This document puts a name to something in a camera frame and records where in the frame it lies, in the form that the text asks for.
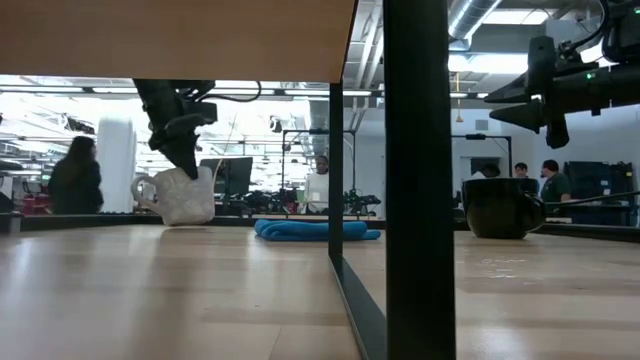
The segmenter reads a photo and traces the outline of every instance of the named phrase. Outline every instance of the white column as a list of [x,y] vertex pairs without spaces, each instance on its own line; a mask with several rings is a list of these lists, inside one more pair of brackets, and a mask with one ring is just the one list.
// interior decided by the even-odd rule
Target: white column
[[131,116],[125,112],[103,116],[96,147],[102,175],[102,212],[131,212],[133,197],[129,187],[136,169],[136,133]]

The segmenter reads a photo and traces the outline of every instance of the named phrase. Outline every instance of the blue towel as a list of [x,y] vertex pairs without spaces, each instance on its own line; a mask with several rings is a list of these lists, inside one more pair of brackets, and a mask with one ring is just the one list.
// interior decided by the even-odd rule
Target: blue towel
[[[301,221],[258,220],[256,234],[269,241],[327,241],[329,223],[305,223]],[[376,240],[380,231],[368,230],[363,221],[343,224],[344,240]]]

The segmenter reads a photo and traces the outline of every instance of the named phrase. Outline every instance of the black cup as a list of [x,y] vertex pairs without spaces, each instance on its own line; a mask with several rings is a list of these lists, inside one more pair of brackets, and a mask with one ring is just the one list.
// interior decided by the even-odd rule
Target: black cup
[[535,179],[474,179],[462,184],[471,231],[480,238],[522,239],[546,218]]

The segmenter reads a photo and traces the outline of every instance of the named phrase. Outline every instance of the white ceramic mug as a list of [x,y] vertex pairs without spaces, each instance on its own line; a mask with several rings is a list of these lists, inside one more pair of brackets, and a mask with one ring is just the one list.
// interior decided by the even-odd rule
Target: white ceramic mug
[[[138,184],[146,181],[156,188],[158,202],[145,199]],[[198,167],[198,178],[191,180],[180,168],[159,172],[156,176],[139,176],[131,184],[133,198],[162,216],[165,225],[196,225],[206,223],[215,215],[211,168]]]

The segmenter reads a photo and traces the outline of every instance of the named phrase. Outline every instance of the black monitor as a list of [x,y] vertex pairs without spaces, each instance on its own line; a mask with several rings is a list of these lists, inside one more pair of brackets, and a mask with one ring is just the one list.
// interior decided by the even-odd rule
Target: black monitor
[[204,159],[200,166],[216,171],[218,162],[224,161],[218,169],[218,177],[213,187],[216,194],[246,194],[251,183],[251,170],[253,169],[252,157],[228,158],[228,159]]

